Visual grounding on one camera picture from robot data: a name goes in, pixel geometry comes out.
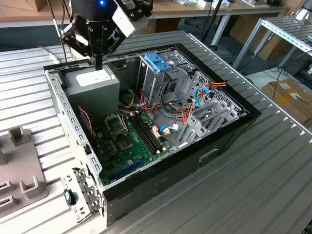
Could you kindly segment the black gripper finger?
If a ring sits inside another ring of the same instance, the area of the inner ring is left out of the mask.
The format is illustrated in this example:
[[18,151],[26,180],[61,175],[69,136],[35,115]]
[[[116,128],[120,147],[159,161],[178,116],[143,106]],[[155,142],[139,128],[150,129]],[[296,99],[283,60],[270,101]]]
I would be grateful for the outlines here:
[[[94,32],[92,24],[87,19],[73,16],[71,23],[62,31],[61,39],[82,56],[89,56],[94,68],[98,70],[98,46]],[[88,44],[78,41],[76,34],[87,40]]]
[[113,53],[125,40],[124,33],[118,27],[102,27],[99,54],[97,58],[97,69],[102,70],[102,58]]

